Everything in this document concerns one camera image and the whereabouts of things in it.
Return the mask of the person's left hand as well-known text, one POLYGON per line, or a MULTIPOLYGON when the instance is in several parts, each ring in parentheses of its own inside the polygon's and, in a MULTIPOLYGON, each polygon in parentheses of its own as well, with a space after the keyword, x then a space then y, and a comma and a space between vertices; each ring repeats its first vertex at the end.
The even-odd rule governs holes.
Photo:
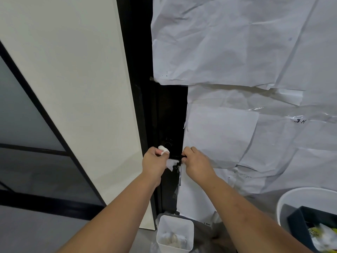
POLYGON ((142 175, 147 179, 150 184, 158 187, 161 182, 161 176, 166 169, 166 161, 169 156, 155 156, 151 154, 151 148, 144 154, 142 160, 142 175))

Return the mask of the person's right hand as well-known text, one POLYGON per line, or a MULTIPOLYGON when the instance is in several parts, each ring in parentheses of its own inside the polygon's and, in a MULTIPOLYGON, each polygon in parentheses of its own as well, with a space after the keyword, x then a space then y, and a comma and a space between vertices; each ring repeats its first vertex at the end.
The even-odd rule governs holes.
POLYGON ((201 187, 216 177, 208 157, 201 152, 198 161, 184 165, 186 166, 187 175, 201 187))

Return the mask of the white wet wipe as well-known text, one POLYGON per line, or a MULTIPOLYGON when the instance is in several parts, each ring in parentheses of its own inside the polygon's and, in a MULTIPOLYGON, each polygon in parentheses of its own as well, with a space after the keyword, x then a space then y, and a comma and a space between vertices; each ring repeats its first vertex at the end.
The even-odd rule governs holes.
MULTIPOLYGON (((164 146, 160 145, 158 146, 158 149, 161 151, 160 155, 162 156, 163 154, 167 153, 168 155, 170 155, 170 151, 165 148, 164 146)), ((166 161, 166 168, 169 169, 170 171, 173 171, 174 169, 178 168, 181 165, 181 160, 178 160, 176 157, 169 158, 166 161)))

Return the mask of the person's left forearm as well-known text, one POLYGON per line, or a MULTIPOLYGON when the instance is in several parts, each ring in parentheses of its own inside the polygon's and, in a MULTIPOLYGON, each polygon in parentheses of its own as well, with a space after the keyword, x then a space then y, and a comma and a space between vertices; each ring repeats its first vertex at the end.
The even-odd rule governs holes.
POLYGON ((160 177, 143 171, 56 253, 128 253, 160 177))

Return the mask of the person's right forearm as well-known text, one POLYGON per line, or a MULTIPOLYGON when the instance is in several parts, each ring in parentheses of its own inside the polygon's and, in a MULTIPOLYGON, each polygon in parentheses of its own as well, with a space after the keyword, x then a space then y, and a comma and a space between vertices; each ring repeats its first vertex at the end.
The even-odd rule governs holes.
POLYGON ((198 182, 238 253, 312 253, 216 175, 198 182))

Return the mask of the clear tape strip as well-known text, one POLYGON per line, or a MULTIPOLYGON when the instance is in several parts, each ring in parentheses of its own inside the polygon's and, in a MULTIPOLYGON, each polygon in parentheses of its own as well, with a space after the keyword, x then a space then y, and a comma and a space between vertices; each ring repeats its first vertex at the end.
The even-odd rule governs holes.
POLYGON ((182 175, 181 169, 182 169, 181 166, 178 165, 174 166, 174 171, 178 173, 178 184, 173 195, 173 198, 176 200, 178 199, 179 187, 181 185, 181 175, 182 175))

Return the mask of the black door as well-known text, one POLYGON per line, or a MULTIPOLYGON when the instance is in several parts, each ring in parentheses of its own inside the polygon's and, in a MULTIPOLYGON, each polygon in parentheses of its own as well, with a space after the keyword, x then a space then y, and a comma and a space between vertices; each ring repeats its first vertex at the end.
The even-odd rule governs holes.
POLYGON ((116 0, 133 103, 143 154, 164 145, 170 155, 183 151, 187 86, 160 85, 153 79, 151 20, 153 0, 116 0))

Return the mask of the small rectangular white paper sheet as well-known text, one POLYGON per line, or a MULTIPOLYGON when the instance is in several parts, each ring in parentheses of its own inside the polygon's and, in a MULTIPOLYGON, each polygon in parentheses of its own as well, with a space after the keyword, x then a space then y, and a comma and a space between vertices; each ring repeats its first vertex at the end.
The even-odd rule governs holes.
POLYGON ((251 142, 258 118, 254 111, 190 103, 183 148, 196 147, 215 168, 234 168, 251 142))

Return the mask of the square white plastic bin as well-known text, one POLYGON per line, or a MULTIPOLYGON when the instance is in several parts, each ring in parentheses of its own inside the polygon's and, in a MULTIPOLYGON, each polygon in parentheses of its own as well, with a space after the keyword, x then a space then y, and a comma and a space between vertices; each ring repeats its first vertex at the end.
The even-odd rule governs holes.
POLYGON ((159 247, 159 253, 190 253, 194 244, 194 223, 188 219, 163 215, 159 219, 156 242, 159 247), (159 238, 165 232, 173 232, 185 236, 187 238, 186 249, 160 244, 159 238))

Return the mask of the used crumpled tissues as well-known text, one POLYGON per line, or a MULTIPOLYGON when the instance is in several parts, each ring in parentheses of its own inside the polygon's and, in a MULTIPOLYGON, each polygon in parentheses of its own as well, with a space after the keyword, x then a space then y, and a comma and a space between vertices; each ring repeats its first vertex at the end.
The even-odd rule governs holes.
POLYGON ((165 232, 160 236, 159 243, 170 247, 186 249, 187 238, 173 232, 165 232))

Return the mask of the large white crumpled paper sheet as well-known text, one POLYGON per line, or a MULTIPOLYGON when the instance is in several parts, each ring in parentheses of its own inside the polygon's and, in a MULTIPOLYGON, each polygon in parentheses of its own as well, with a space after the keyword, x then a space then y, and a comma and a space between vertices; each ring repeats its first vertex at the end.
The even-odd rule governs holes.
POLYGON ((336 69, 337 0, 153 0, 153 77, 305 91, 336 69))

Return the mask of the round white plastic bucket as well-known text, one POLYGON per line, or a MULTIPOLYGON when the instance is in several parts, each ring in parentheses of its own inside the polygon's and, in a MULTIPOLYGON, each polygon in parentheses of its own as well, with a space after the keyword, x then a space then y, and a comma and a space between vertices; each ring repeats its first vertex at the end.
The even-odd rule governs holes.
POLYGON ((281 196, 277 203, 278 224, 290 233, 287 217, 301 206, 337 214, 337 192, 315 187, 292 189, 281 196))

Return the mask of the black framed glass partition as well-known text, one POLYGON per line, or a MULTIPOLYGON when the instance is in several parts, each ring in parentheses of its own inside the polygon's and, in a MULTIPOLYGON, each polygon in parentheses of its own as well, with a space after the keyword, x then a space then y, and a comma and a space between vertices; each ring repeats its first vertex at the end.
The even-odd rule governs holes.
POLYGON ((89 221, 106 207, 1 41, 0 205, 89 221))

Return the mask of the dark blue bag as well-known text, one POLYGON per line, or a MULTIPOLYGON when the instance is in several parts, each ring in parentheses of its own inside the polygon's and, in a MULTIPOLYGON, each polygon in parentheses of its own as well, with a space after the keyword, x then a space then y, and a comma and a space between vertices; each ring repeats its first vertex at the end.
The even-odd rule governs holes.
POLYGON ((291 235, 306 246, 313 253, 322 253, 311 239, 309 228, 323 224, 330 228, 337 228, 337 214, 318 209, 301 206, 287 217, 291 235))

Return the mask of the yellow and white wrapper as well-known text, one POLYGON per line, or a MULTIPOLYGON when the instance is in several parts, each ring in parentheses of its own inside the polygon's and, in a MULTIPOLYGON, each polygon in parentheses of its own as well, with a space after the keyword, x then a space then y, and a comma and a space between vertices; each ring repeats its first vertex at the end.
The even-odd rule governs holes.
POLYGON ((337 253, 337 228, 319 224, 308 228, 315 249, 321 253, 337 253))

